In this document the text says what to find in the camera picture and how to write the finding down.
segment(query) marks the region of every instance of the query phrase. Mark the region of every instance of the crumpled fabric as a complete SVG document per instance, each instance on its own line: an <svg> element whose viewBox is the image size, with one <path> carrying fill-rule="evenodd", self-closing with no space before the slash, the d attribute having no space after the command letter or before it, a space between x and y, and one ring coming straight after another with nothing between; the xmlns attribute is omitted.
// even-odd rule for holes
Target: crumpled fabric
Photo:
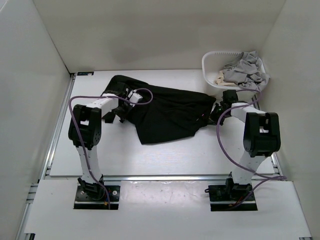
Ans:
<svg viewBox="0 0 320 240"><path fill-rule="evenodd" d="M222 71L224 81L234 83L244 89L262 91L268 84L270 76L259 71L262 60L257 51L244 52L238 63L228 65Z"/></svg>

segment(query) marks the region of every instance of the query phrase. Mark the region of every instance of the white wall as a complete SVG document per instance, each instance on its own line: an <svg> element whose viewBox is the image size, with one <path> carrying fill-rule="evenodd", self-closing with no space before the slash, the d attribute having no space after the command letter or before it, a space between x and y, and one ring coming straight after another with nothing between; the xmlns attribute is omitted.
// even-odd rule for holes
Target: white wall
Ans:
<svg viewBox="0 0 320 240"><path fill-rule="evenodd" d="M214 50L256 50L285 0L34 0L71 72L200 69Z"/></svg>
<svg viewBox="0 0 320 240"><path fill-rule="evenodd" d="M32 0L8 0L0 10L1 240L15 238L69 79Z"/></svg>
<svg viewBox="0 0 320 240"><path fill-rule="evenodd" d="M320 239L320 1L287 0L262 58L272 79L261 105L279 114L280 163Z"/></svg>

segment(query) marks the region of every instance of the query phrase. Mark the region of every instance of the black cloth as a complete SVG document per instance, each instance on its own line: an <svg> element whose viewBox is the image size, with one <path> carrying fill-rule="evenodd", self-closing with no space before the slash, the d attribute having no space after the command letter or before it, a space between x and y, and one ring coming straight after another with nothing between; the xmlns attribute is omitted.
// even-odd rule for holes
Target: black cloth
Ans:
<svg viewBox="0 0 320 240"><path fill-rule="evenodd" d="M153 93L153 101L136 105L126 119L133 123L142 144L164 143L192 137L205 127L216 99L207 94L153 86L134 78L116 75L106 90L117 83L125 83L131 89L147 88ZM150 100L147 91L138 92L143 100Z"/></svg>

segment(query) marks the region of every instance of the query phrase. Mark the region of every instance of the laundry basket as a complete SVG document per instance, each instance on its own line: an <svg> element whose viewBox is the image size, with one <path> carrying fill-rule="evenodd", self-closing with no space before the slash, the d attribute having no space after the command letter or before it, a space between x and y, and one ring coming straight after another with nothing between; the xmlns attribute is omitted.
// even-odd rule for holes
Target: laundry basket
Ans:
<svg viewBox="0 0 320 240"><path fill-rule="evenodd" d="M215 84L215 79L219 71L222 70L227 63L233 62L240 54L240 51L210 51L202 57L202 73L207 83L206 94L220 100L222 99L223 91L241 89L237 86L220 86ZM266 73L263 63L259 71ZM255 94L253 91L241 91L237 93L240 101L250 101Z"/></svg>

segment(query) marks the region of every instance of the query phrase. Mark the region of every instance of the black mounting plate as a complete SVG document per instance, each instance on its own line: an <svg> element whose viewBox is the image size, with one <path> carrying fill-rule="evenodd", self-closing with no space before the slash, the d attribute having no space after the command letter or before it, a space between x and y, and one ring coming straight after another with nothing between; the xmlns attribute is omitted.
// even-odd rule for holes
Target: black mounting plate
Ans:
<svg viewBox="0 0 320 240"><path fill-rule="evenodd" d="M118 210L120 199L120 186L119 185L104 185L108 190L110 197L110 210ZM83 188L78 185L75 193L73 209L96 209L96 210L109 210L108 205L105 205L105 197L100 199L93 199L83 192Z"/></svg>
<svg viewBox="0 0 320 240"><path fill-rule="evenodd" d="M226 185L209 185L207 190L210 198L211 212L258 210L254 193L241 205L232 208L231 204L236 203L239 198L231 198L229 194L226 194Z"/></svg>

